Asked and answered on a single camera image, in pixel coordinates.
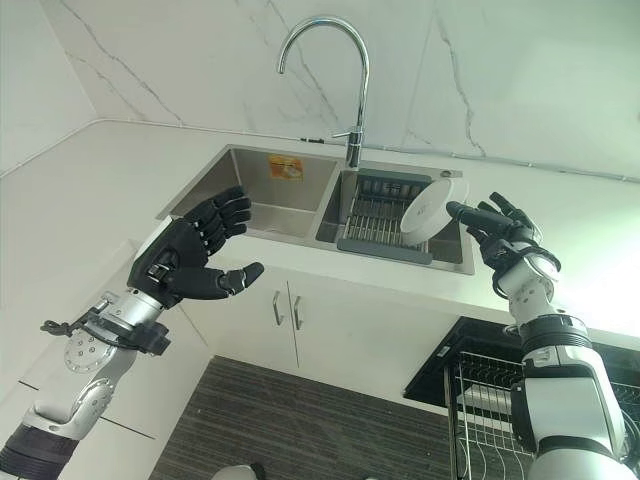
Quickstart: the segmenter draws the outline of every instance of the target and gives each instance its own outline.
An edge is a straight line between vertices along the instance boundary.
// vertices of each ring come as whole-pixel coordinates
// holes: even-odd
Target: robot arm
[[[70,337],[64,365],[0,451],[0,478],[58,478],[137,353],[161,355],[169,345],[169,330],[156,321],[160,314],[183,298],[236,295],[262,274],[259,263],[229,272],[205,267],[227,239],[246,231],[250,206],[234,187],[184,218],[167,218],[139,250],[121,296],[106,292],[71,325],[45,322],[42,330]]]
[[[620,460],[624,420],[602,359],[584,323],[557,301],[560,262],[522,210],[490,198],[500,212],[485,202],[450,202],[447,211],[480,244],[522,339],[524,379],[512,387],[511,413],[516,438],[536,454],[528,478],[635,479]]]

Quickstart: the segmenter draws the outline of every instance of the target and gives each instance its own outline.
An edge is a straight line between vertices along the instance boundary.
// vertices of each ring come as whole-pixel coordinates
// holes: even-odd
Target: faucet
[[[360,98],[358,102],[358,116],[355,126],[351,127],[348,132],[338,133],[332,135],[333,138],[349,137],[347,140],[347,165],[351,168],[358,168],[360,163],[360,149],[362,148],[362,138],[364,137],[364,109],[367,103],[367,88],[369,86],[369,54],[367,53],[367,47],[364,45],[364,40],[358,33],[358,31],[346,20],[339,17],[310,17],[301,21],[295,27],[291,29],[287,38],[282,43],[280,49],[280,55],[278,57],[277,70],[278,73],[284,73],[284,66],[287,62],[287,54],[293,42],[302,35],[303,32],[313,27],[325,25],[328,27],[334,27],[338,30],[345,32],[353,43],[358,47],[360,53],[360,60],[362,61],[362,77],[360,81]]]

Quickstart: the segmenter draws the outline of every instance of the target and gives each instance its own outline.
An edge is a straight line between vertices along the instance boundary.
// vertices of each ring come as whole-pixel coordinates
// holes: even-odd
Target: yellow label
[[[303,179],[302,160],[286,155],[269,155],[269,168],[271,178],[282,180],[294,180],[301,182]]]

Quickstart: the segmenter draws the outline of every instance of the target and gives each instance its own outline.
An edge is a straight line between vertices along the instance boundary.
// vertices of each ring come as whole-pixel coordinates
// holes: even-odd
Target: dark floor
[[[150,480],[255,461],[269,480],[451,478],[446,417],[216,357]]]

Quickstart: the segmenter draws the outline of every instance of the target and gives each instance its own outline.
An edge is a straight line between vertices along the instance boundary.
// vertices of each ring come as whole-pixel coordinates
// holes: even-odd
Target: dish rack
[[[428,265],[428,242],[405,245],[400,222],[411,202],[429,184],[425,177],[387,172],[358,176],[339,250]]]
[[[521,364],[469,352],[445,367],[452,479],[526,479],[533,455],[511,426],[510,389],[521,379]],[[640,426],[640,388],[611,385],[620,407]],[[634,473],[640,478],[638,468]]]

